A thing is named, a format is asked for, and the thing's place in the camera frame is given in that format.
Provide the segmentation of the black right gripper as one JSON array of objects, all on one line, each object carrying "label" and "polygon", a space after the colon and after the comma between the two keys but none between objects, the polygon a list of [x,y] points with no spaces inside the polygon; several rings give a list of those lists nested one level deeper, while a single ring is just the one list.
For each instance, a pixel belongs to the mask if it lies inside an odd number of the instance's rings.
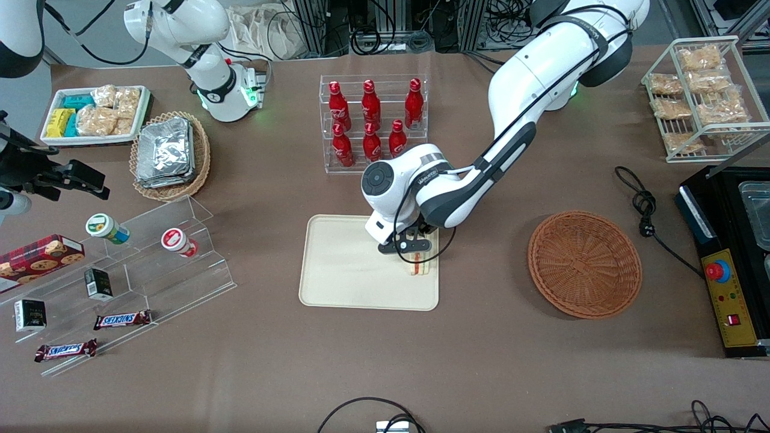
[{"label": "black right gripper", "polygon": [[61,189],[77,189],[107,200],[110,190],[104,185],[105,175],[79,160],[69,160],[67,180],[64,165],[49,159],[60,153],[57,148],[37,146],[12,129],[8,113],[1,111],[1,184],[3,188],[29,195],[60,200]]}]

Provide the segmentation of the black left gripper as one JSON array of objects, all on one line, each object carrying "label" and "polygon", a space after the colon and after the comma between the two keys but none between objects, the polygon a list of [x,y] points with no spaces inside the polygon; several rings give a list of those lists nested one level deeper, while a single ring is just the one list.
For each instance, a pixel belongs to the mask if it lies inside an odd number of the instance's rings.
[{"label": "black left gripper", "polygon": [[401,252],[401,259],[408,265],[414,266],[416,253],[421,253],[421,260],[429,260],[436,253],[436,242],[431,241],[434,227],[422,229],[410,228],[404,232],[391,233],[385,244],[378,246],[378,252],[382,254],[396,254]]}]

